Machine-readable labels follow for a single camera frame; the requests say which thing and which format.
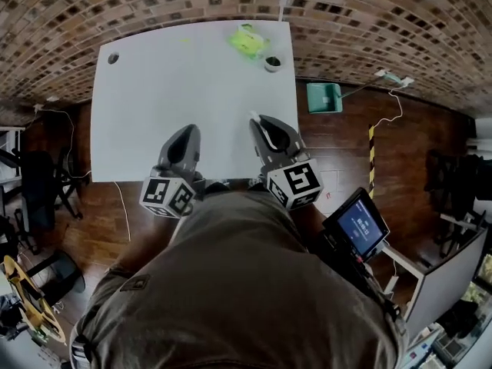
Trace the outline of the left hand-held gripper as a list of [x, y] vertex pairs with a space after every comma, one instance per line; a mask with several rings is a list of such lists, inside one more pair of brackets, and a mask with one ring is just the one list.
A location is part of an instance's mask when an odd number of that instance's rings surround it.
[[204, 179], [196, 171], [201, 153], [197, 125], [176, 131], [161, 147], [158, 163], [142, 185], [139, 204], [153, 215], [180, 219], [204, 195]]

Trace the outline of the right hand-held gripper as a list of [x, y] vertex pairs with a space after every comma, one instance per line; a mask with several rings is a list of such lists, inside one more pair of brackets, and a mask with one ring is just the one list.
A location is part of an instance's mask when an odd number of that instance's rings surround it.
[[[251, 118], [249, 130], [265, 189], [288, 211], [316, 202], [323, 191], [317, 162], [307, 151], [299, 151], [299, 134], [290, 125], [268, 115]], [[274, 160], [274, 153], [281, 153]]]

